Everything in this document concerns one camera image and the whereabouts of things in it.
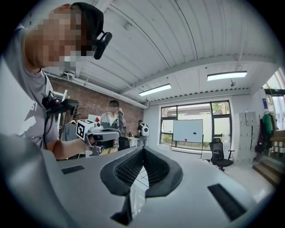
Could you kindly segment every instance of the backpack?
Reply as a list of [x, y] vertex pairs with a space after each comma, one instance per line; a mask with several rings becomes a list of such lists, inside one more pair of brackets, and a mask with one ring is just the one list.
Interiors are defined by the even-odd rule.
[[141, 135], [142, 136], [149, 136], [150, 135], [150, 130], [148, 129], [147, 125], [146, 124], [140, 124], [142, 126], [142, 129], [141, 129]]

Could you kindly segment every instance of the window frame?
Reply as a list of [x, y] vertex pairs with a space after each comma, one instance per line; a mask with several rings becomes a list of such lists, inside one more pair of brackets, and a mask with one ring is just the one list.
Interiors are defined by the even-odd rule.
[[[212, 110], [212, 103], [221, 103], [221, 102], [227, 102], [228, 106], [229, 106], [229, 114], [217, 114], [217, 115], [213, 115], [213, 110]], [[202, 102], [202, 103], [193, 103], [193, 104], [183, 104], [183, 105], [171, 105], [171, 106], [166, 106], [166, 107], [161, 107], [160, 109], [160, 116], [162, 116], [162, 109], [164, 108], [171, 108], [171, 107], [176, 107], [176, 116], [173, 117], [161, 117], [160, 119], [160, 134], [159, 134], [159, 143], [162, 144], [161, 142], [161, 135], [162, 134], [169, 134], [172, 135], [172, 142], [173, 142], [173, 132], [162, 132], [162, 122], [163, 120], [178, 120], [178, 107], [179, 106], [190, 106], [190, 105], [200, 105], [200, 104], [209, 104], [210, 105], [210, 109], [211, 109], [211, 116], [212, 116], [212, 140], [214, 137], [222, 137], [222, 134], [214, 134], [215, 133], [215, 122], [214, 119], [215, 118], [229, 118], [229, 122], [230, 122], [230, 148], [232, 146], [232, 111], [231, 111], [231, 106], [230, 106], [230, 101], [229, 100], [222, 100], [222, 101], [212, 101], [212, 102]], [[177, 141], [175, 141], [175, 145], [172, 145], [172, 147], [174, 148], [180, 148], [180, 149], [186, 149], [184, 147], [178, 147], [177, 146]], [[196, 150], [196, 151], [202, 151], [201, 149], [190, 149], [190, 150]]]

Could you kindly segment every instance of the red brick wall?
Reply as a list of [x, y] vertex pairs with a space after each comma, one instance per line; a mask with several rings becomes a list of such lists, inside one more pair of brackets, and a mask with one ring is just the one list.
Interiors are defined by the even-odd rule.
[[70, 99], [78, 100], [79, 108], [82, 108], [78, 111], [78, 114], [80, 114], [78, 119], [88, 118], [88, 114], [101, 116], [103, 113], [108, 112], [111, 100], [119, 101], [126, 120], [127, 136], [130, 131], [132, 134], [137, 134], [138, 121], [143, 119], [143, 109], [68, 81], [52, 77], [49, 77], [49, 80], [54, 91], [64, 93], [67, 90]]

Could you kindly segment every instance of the jacket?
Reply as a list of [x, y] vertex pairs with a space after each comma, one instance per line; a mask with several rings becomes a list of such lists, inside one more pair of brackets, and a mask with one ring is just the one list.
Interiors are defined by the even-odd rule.
[[[114, 120], [113, 124], [110, 126], [110, 116], [109, 116], [109, 112], [107, 113], [103, 113], [101, 115], [101, 120], [100, 120], [100, 124], [102, 125], [102, 127], [104, 128], [114, 128], [114, 129], [118, 129], [119, 131], [122, 131], [123, 126], [125, 125], [126, 121], [124, 119], [124, 113], [119, 111], [117, 118]], [[116, 148], [119, 148], [119, 139], [117, 139], [117, 144], [114, 146]]]

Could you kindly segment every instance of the black cap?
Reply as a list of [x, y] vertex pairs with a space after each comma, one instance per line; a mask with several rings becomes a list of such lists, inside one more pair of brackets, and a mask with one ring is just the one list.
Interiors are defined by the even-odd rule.
[[87, 46], [93, 46], [96, 44], [97, 37], [103, 31], [104, 14], [96, 7], [85, 2], [76, 2], [72, 4], [72, 6], [74, 5], [82, 10], [82, 14], [86, 20]]

